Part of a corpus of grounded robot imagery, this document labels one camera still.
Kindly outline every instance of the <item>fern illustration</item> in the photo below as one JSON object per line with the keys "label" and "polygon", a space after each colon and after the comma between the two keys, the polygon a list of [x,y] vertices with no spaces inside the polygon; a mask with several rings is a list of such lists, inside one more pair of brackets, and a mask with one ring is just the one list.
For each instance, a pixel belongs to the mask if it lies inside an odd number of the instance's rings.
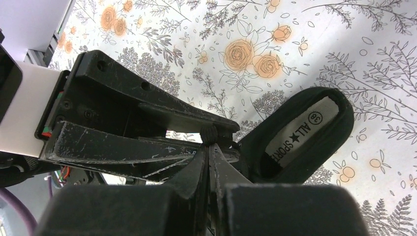
{"label": "fern illustration", "polygon": [[139,58],[133,47],[124,48],[117,62],[172,96],[178,96],[179,81],[169,64],[164,66],[161,62],[157,63],[149,53],[143,53]]}
{"label": "fern illustration", "polygon": [[[417,122],[411,116],[417,116],[412,105],[402,98],[417,99],[417,58],[416,47],[410,48],[408,42],[391,42],[391,48],[378,49],[381,62],[369,62],[368,71],[362,78],[356,77],[354,61],[349,61],[349,54],[329,53],[326,58],[329,65],[320,70],[316,86],[337,88],[351,101],[355,110],[355,120],[373,120],[379,118],[389,122],[387,129],[389,139],[409,140],[417,143]],[[392,95],[388,90],[398,90]]]}
{"label": "fern illustration", "polygon": [[265,120],[287,100],[288,98],[284,96],[283,90],[275,89],[272,92],[268,91],[262,94],[260,98],[252,102],[252,106],[262,120]]}
{"label": "fern illustration", "polygon": [[168,63],[174,62],[176,66],[180,66],[181,68],[184,66],[185,62],[182,59],[182,51],[175,47],[173,49],[168,48],[172,46],[170,35],[159,34],[158,29],[153,29],[152,27],[144,28],[143,33],[139,35],[148,39],[146,45],[149,51],[155,55],[162,54]]}
{"label": "fern illustration", "polygon": [[406,236],[416,235],[417,230],[411,223],[414,219],[408,217],[412,196],[409,194],[398,202],[394,211],[388,215],[383,199],[379,199],[372,209],[368,200],[365,200],[359,210],[372,236]]}
{"label": "fern illustration", "polygon": [[408,17],[406,13],[394,12],[396,7],[408,0],[384,0],[382,2],[376,2],[374,0],[345,0],[340,3],[322,4],[305,9],[313,9],[316,7],[325,7],[328,14],[336,14],[342,20],[343,24],[346,24],[346,28],[352,27],[352,20],[355,19],[351,16],[351,13],[346,8],[351,8],[359,14],[365,15],[368,19],[372,20],[372,31],[380,31],[387,25],[385,14],[391,15],[390,22],[395,22],[395,32],[412,35],[408,30],[410,27],[417,25],[417,12],[412,17]]}
{"label": "fern illustration", "polygon": [[200,5],[201,1],[200,0],[187,0],[187,5],[189,5],[191,8],[190,10],[195,10],[197,9],[198,5]]}
{"label": "fern illustration", "polygon": [[224,89],[220,93],[216,93],[214,89],[213,80],[210,78],[209,74],[205,74],[201,68],[194,68],[193,70],[193,79],[198,81],[200,84],[204,84],[205,89],[201,91],[201,94],[204,97],[210,97],[214,102],[210,101],[207,105],[208,110],[215,110],[218,115],[228,118],[236,119],[235,107],[226,107],[227,95]]}
{"label": "fern illustration", "polygon": [[241,140],[256,126],[258,126],[263,120],[276,111],[284,102],[288,100],[288,97],[284,95],[283,90],[268,91],[255,101],[251,100],[252,106],[258,115],[261,117],[258,121],[245,120],[240,124],[240,131],[236,133],[236,141]]}
{"label": "fern illustration", "polygon": [[216,35],[219,29],[222,29],[227,24],[229,26],[235,24],[239,14],[245,9],[245,7],[248,4],[261,5],[260,3],[256,3],[253,0],[231,0],[230,3],[228,3],[227,5],[221,5],[221,7],[223,7],[222,9],[220,9],[217,12],[214,12],[217,9],[217,7],[219,7],[218,2],[215,0],[207,1],[207,12],[203,17],[203,25],[206,28],[200,31],[200,37],[203,40],[205,40],[210,35]]}
{"label": "fern illustration", "polygon": [[184,140],[184,141],[190,141],[195,142],[194,134],[187,134],[187,133],[179,133],[175,131],[167,131],[166,138],[169,139],[177,139],[177,140]]}
{"label": "fern illustration", "polygon": [[320,166],[310,178],[308,178],[304,184],[306,185],[329,185],[333,173],[326,169],[324,166]]}
{"label": "fern illustration", "polygon": [[236,142],[239,142],[243,137],[245,137],[250,131],[252,131],[256,126],[262,123],[261,120],[258,121],[251,121],[245,120],[240,123],[240,131],[238,131],[235,135]]}
{"label": "fern illustration", "polygon": [[156,0],[135,0],[134,5],[136,9],[145,10],[151,8],[150,13],[152,16],[163,17],[166,13],[173,10],[179,14],[183,20],[191,22],[186,16],[181,13],[181,7],[185,4],[185,0],[169,0],[168,2],[164,0],[159,0],[159,3]]}
{"label": "fern illustration", "polygon": [[161,34],[167,34],[167,33],[176,33],[177,31],[181,31],[181,23],[182,21],[177,20],[169,20],[168,18],[162,19],[159,21],[161,27],[159,28],[159,31]]}
{"label": "fern illustration", "polygon": [[88,14],[87,11],[87,0],[78,0],[75,1],[75,5],[72,8],[73,12],[77,12],[77,14],[75,15],[75,17],[81,22],[81,24],[83,26],[85,26],[89,20],[94,21],[94,15],[97,13],[97,6],[95,4],[95,2],[93,2],[92,0],[88,0],[88,4],[91,7],[91,13],[93,14],[93,16],[90,16]]}

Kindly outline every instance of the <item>shoe label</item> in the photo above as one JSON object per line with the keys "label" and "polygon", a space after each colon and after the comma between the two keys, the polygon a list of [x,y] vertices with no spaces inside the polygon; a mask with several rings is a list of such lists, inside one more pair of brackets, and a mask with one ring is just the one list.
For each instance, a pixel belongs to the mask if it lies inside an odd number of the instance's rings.
{"label": "shoe label", "polygon": [[268,144],[265,152],[282,168],[300,155],[300,148],[338,114],[336,103],[325,97],[287,124]]}

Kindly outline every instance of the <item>floral patterned surface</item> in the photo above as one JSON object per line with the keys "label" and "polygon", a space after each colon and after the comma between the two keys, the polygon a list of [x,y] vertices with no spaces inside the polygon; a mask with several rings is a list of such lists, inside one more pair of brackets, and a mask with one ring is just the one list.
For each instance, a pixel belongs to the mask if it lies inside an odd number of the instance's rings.
{"label": "floral patterned surface", "polygon": [[100,49],[235,120],[236,139],[300,90],[338,88],[355,127],[306,184],[347,188],[372,235],[417,235],[415,9],[411,0],[77,0],[50,67]]}

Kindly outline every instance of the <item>purple cable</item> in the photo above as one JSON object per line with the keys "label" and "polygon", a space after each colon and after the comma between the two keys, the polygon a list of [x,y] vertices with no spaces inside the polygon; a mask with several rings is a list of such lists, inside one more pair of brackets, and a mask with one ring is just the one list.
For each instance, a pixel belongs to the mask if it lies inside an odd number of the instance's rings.
{"label": "purple cable", "polygon": [[46,178],[48,178],[49,198],[52,198],[52,172],[49,172]]}
{"label": "purple cable", "polygon": [[28,229],[29,235],[33,234],[33,231],[36,228],[37,222],[35,217],[32,213],[28,210],[28,208],[6,188],[0,188],[0,197],[10,206],[15,209],[15,211],[20,215],[23,222]]}

